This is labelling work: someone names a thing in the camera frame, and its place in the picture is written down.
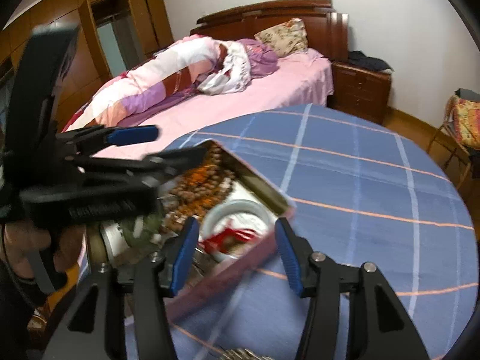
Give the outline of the person's left hand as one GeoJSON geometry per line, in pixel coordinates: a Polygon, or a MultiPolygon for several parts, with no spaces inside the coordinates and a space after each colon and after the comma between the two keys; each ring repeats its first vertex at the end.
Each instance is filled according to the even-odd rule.
{"type": "MultiPolygon", "coordinates": [[[[65,272],[77,263],[82,248],[86,226],[67,228],[60,237],[53,255],[57,272],[65,272]]],[[[1,261],[9,261],[10,267],[21,278],[32,279],[33,271],[27,254],[50,246],[50,234],[36,228],[31,221],[7,223],[1,243],[1,261]]]]}

